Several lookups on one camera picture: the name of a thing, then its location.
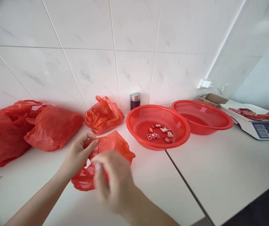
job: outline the wall outlet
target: wall outlet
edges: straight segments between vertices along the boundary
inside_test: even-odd
[[[212,83],[212,79],[201,79],[197,85],[197,89],[209,88]]]

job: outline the cable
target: cable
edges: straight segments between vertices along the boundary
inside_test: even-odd
[[[218,91],[220,92],[220,94],[218,94],[218,96],[219,96],[219,95],[222,95],[222,92],[220,91],[220,89],[219,89],[219,88],[217,88],[217,87],[215,87],[215,86],[210,86],[210,87],[213,87],[213,88],[218,89]]]

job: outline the scale display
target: scale display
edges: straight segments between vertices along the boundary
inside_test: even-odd
[[[260,139],[269,139],[269,122],[252,122]]]

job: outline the red plastic colander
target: red plastic colander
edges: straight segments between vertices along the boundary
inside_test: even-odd
[[[152,125],[163,124],[167,129],[172,129],[174,137],[169,137],[173,142],[168,144],[163,140],[167,136],[160,128],[153,128],[160,138],[148,141],[148,128]],[[188,122],[177,112],[159,105],[143,105],[134,108],[126,117],[127,129],[135,139],[145,148],[162,151],[167,148],[176,148],[185,143],[190,136]]]
[[[234,124],[232,118],[223,111],[198,101],[178,100],[172,104],[172,109],[187,119],[191,133],[198,135],[227,130]]]

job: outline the box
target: box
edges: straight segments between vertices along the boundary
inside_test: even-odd
[[[221,104],[225,104],[228,102],[228,99],[223,98],[221,96],[217,96],[215,94],[206,94],[197,99],[199,102],[203,102],[205,104],[212,105],[217,108],[221,108]]]

